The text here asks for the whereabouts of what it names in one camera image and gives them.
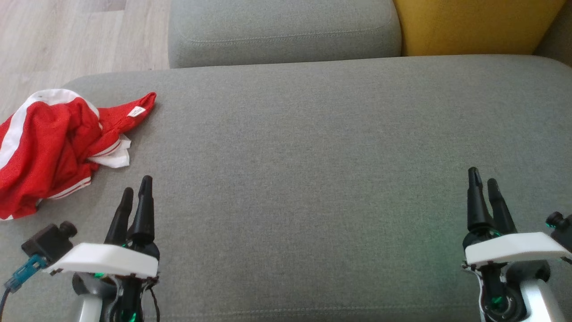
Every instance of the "red cloth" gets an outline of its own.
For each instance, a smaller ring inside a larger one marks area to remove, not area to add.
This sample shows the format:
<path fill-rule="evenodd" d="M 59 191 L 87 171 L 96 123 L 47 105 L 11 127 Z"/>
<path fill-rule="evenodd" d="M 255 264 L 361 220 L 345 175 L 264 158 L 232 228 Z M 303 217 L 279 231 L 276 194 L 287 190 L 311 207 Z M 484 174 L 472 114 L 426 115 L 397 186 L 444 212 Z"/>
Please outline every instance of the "red cloth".
<path fill-rule="evenodd" d="M 63 198 L 91 183 L 120 134 L 153 109 L 155 93 L 124 105 L 95 108 L 77 93 L 48 89 L 30 96 L 0 125 L 0 219 L 36 212 L 41 199 Z"/>

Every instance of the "seam stitching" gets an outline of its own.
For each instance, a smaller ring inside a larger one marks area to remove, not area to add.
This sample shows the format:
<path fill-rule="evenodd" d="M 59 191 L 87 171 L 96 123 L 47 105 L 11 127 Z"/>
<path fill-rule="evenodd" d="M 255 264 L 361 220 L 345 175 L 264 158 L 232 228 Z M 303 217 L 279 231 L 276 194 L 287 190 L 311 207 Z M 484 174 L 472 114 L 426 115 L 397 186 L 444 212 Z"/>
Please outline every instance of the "seam stitching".
<path fill-rule="evenodd" d="M 195 46 L 205 46 L 205 45 L 225 45 L 225 44 L 234 44 L 235 42 L 239 43 L 253 43 L 253 42 L 270 42 L 270 41 L 277 41 L 277 40 L 286 40 L 291 38 L 309 38 L 309 37 L 332 37 L 332 36 L 343 36 L 346 34 L 352 33 L 373 33 L 387 25 L 389 25 L 394 20 L 394 11 L 390 10 L 390 16 L 387 22 L 381 26 L 372 28 L 372 29 L 355 29 L 355 30 L 343 30 L 339 32 L 324 32 L 324 33 L 305 33 L 305 34 L 286 34 L 286 35 L 279 35 L 279 36 L 263 36 L 263 37 L 251 37 L 251 38 L 233 38 L 233 39 L 225 39 L 225 40 L 196 40 L 192 38 L 188 38 L 181 33 L 181 30 L 178 26 L 173 25 L 174 29 L 177 31 L 177 34 L 184 39 L 186 42 L 191 42 Z"/>

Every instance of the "clothing tag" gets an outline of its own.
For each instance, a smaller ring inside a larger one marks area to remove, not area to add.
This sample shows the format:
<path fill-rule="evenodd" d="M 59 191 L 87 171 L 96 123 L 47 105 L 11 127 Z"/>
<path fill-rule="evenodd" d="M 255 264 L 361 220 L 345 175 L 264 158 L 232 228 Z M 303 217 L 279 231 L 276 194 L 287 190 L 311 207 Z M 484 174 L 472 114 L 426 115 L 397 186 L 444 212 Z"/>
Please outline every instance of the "clothing tag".
<path fill-rule="evenodd" d="M 127 114 L 127 116 L 136 117 L 137 115 L 139 115 L 143 112 L 145 112 L 145 109 L 143 107 L 135 106 L 135 108 L 133 108 L 131 110 L 131 112 L 129 112 L 129 114 Z"/>

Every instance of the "white stripe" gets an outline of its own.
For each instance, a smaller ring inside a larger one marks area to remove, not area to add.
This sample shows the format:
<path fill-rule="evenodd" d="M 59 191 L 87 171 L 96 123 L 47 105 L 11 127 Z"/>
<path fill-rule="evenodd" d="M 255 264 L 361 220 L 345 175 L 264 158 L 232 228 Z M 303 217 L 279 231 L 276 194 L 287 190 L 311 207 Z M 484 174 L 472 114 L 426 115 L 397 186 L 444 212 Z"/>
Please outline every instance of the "white stripe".
<path fill-rule="evenodd" d="M 69 103 L 78 97 L 83 99 L 78 93 L 68 89 L 46 89 L 33 93 L 28 97 L 24 104 L 22 104 L 12 116 L 10 125 L 8 125 L 8 131 L 6 131 L 6 135 L 2 139 L 2 144 L 0 145 L 0 170 L 8 164 L 20 145 L 20 139 L 24 132 L 24 122 L 26 121 L 27 110 L 30 105 L 36 102 L 44 102 L 48 105 Z M 91 109 L 97 116 L 97 119 L 99 119 L 100 112 L 97 108 L 88 101 L 85 101 L 85 103 L 87 103 L 89 109 Z"/>
<path fill-rule="evenodd" d="M 115 143 L 113 143 L 109 148 L 107 148 L 107 149 L 105 149 L 105 150 L 103 150 L 103 151 L 101 151 L 101 152 L 99 152 L 99 153 L 96 153 L 96 154 L 94 154 L 94 155 L 92 155 L 92 156 L 102 156 L 102 155 L 110 154 L 110 153 L 113 152 L 113 150 L 115 150 L 116 148 L 118 148 L 120 144 L 121 144 L 121 140 L 120 140 L 120 139 L 117 139 L 117 141 L 116 141 Z"/>
<path fill-rule="evenodd" d="M 63 197 L 67 197 L 67 196 L 69 196 L 70 194 L 72 194 L 72 193 L 78 191 L 79 189 L 83 189 L 83 188 L 89 186 L 91 183 L 92 183 L 91 181 L 86 182 L 86 183 L 84 183 L 84 184 L 82 184 L 82 185 L 80 185 L 80 186 L 75 187 L 74 190 L 68 192 L 68 193 L 65 194 L 65 195 L 59 196 L 59 197 L 57 197 L 57 198 L 52 198 L 52 200 L 58 200 L 58 199 L 62 199 Z"/>
<path fill-rule="evenodd" d="M 83 188 L 85 186 L 89 186 L 91 181 L 92 181 L 92 178 L 89 176 L 89 177 L 79 181 L 78 183 L 74 184 L 73 186 L 67 188 L 66 190 L 64 190 L 58 194 L 55 194 L 51 197 L 48 197 L 48 199 L 59 199 L 59 198 L 65 197 L 69 192 L 71 192 L 72 190 L 74 190 L 77 187 L 81 186 Z"/>

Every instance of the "yellow cushion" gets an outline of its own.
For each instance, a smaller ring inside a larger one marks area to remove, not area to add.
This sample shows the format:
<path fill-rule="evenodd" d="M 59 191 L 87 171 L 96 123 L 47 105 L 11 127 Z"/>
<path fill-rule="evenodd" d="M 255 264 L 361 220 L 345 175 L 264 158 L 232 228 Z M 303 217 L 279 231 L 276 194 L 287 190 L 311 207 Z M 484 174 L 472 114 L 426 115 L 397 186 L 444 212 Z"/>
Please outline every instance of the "yellow cushion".
<path fill-rule="evenodd" d="M 566 0 L 394 0 L 404 56 L 532 54 Z"/>

